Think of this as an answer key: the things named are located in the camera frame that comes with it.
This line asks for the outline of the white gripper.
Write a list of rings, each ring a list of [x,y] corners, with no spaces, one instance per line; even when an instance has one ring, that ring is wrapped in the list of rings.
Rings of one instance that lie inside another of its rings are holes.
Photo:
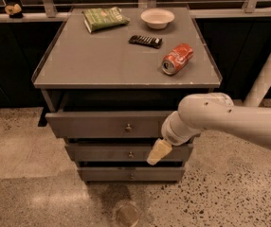
[[[192,137],[199,135],[201,132],[201,130],[184,123],[178,112],[174,111],[163,122],[161,127],[163,139],[156,140],[148,155],[147,163],[154,166],[172,151],[172,145],[180,146],[187,143]]]

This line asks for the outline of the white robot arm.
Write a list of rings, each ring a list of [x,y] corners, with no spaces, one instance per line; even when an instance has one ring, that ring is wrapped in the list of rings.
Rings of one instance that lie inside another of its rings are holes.
[[[184,97],[161,128],[162,137],[154,143],[147,163],[155,165],[174,146],[188,142],[205,130],[223,131],[271,150],[271,108],[261,105],[271,87],[271,53],[245,102],[233,104],[223,93],[193,94]]]

